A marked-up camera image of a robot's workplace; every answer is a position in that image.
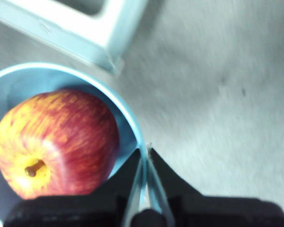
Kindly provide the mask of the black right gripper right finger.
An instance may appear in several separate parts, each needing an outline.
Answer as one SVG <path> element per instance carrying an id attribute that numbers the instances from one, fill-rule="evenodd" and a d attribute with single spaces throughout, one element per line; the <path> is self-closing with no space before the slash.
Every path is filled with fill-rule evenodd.
<path id="1" fill-rule="evenodd" d="M 149 150 L 149 158 L 177 227 L 284 227 L 284 212 L 276 203 L 203 195 L 181 178 L 155 149 Z"/>

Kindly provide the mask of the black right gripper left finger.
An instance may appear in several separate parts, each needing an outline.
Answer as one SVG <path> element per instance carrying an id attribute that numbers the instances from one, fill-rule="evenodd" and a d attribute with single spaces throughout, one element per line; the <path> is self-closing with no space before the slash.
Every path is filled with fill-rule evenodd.
<path id="1" fill-rule="evenodd" d="M 50 196 L 17 204 L 5 227 L 129 227 L 139 210 L 142 157 L 136 149 L 94 192 Z"/>

